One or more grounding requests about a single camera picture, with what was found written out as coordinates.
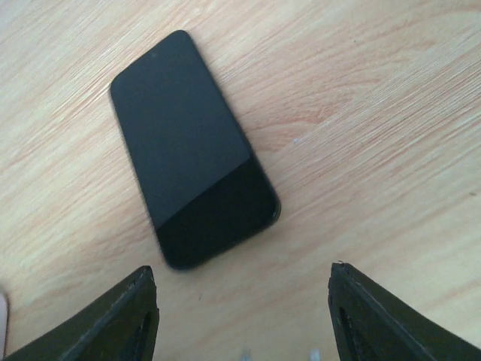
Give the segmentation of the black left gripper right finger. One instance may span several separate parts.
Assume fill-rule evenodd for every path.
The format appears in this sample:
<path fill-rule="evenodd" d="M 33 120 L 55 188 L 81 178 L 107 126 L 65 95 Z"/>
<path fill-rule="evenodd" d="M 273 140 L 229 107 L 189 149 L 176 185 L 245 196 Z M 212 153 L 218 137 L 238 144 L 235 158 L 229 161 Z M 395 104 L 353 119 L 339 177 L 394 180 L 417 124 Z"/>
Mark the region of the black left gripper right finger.
<path fill-rule="evenodd" d="M 328 306 L 341 360 L 479 360 L 480 349 L 349 263 L 331 265 Z"/>

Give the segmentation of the black phone from white case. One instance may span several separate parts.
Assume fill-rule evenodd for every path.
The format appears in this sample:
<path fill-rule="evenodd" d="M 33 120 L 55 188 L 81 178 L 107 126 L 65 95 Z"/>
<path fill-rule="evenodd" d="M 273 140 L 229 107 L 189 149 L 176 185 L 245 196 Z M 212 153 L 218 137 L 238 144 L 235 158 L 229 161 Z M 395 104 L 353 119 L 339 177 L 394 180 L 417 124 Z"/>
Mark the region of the black phone from white case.
<path fill-rule="evenodd" d="M 277 221 L 280 199 L 188 32 L 121 71 L 110 98 L 172 269 L 198 267 Z"/>

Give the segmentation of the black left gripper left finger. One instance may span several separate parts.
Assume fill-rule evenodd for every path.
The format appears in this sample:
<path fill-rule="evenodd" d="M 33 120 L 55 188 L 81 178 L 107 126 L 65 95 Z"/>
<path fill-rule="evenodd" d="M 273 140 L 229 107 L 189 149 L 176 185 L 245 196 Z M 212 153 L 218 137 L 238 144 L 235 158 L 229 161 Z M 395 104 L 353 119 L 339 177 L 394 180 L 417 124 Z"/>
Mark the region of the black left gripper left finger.
<path fill-rule="evenodd" d="M 159 327 L 156 284 L 141 266 L 64 323 L 6 360 L 151 360 Z"/>

